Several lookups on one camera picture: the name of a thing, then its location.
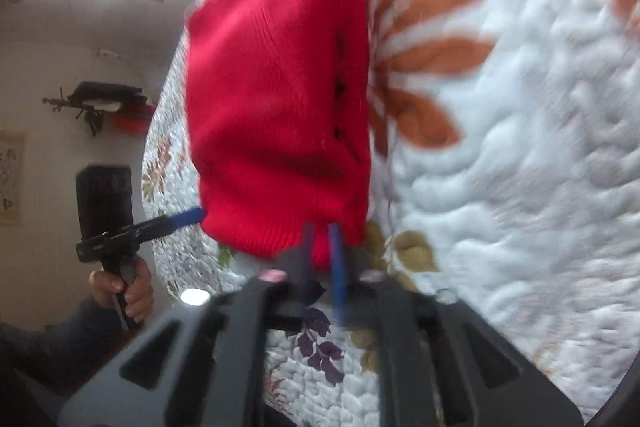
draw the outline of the ceiling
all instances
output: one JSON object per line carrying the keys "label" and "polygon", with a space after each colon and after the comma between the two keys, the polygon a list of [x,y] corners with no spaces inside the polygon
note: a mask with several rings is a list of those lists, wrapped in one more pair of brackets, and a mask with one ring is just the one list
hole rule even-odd
{"label": "ceiling", "polygon": [[166,69],[194,0],[0,0],[2,41],[106,48]]}

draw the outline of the white quilt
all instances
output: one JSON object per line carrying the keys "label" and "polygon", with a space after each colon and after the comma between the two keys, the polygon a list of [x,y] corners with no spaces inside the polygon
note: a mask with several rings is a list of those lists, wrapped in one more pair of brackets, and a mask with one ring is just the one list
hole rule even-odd
{"label": "white quilt", "polygon": [[[371,0],[372,85],[376,64],[391,64],[385,85],[426,100],[414,109],[453,130],[434,145],[438,133],[403,130],[420,115],[388,105],[388,158],[374,152],[370,193],[386,239],[373,247],[379,263],[423,292],[455,288],[589,419],[640,348],[640,42],[611,0],[473,0],[383,39],[414,1],[394,0],[375,23],[381,1]],[[490,42],[486,56],[461,71],[393,60],[457,37]],[[198,204],[187,45],[184,35],[147,139],[148,217]],[[198,228],[154,251],[174,296],[236,290],[265,266]],[[336,327],[326,299],[314,307],[303,333],[270,336],[267,400],[314,427],[379,425],[375,340]]]}

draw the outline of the blue strip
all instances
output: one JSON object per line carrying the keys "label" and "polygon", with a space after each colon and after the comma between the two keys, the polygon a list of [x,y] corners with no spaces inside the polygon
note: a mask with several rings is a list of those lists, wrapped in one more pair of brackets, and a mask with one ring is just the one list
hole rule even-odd
{"label": "blue strip", "polygon": [[181,229],[182,227],[188,227],[189,225],[195,225],[201,222],[205,217],[204,210],[199,206],[192,208],[191,210],[185,210],[179,214],[171,216],[171,220],[174,223],[174,230]]}
{"label": "blue strip", "polygon": [[331,271],[334,276],[334,311],[336,312],[338,323],[343,325],[346,315],[347,276],[344,269],[340,225],[337,223],[329,225],[329,244],[331,245]]}

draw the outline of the white wall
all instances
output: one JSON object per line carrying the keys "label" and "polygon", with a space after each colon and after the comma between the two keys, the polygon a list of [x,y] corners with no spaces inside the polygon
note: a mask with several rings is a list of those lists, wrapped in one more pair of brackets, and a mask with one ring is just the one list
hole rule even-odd
{"label": "white wall", "polygon": [[142,87],[125,62],[100,58],[96,49],[0,42],[0,130],[27,132],[22,224],[0,226],[0,317],[23,328],[64,319],[87,295],[95,266],[76,257],[76,172],[89,163],[129,165],[134,216],[143,219],[136,189],[144,137],[107,128],[92,138],[75,110],[42,105],[43,97],[58,97],[59,86],[66,96],[82,80]]}

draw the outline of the red fabric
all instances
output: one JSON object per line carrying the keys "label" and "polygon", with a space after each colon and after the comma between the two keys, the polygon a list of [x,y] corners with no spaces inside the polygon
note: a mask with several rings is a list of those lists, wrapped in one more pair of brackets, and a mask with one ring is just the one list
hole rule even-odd
{"label": "red fabric", "polygon": [[188,22],[186,111],[202,227],[272,257],[316,226],[360,245],[369,203],[365,0],[207,0]]}

